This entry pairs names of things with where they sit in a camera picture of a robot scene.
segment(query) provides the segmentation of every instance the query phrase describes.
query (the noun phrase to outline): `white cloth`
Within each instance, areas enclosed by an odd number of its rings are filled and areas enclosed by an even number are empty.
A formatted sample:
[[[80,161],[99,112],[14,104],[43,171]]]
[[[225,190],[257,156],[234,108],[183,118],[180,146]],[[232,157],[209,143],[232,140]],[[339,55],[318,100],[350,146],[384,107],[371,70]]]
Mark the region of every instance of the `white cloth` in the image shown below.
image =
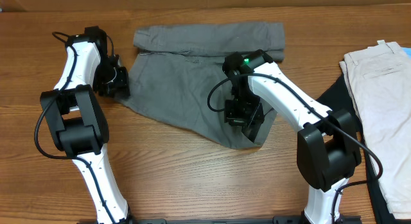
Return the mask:
[[[388,210],[411,219],[411,59],[390,42],[345,54],[340,66],[365,142],[383,164]]]

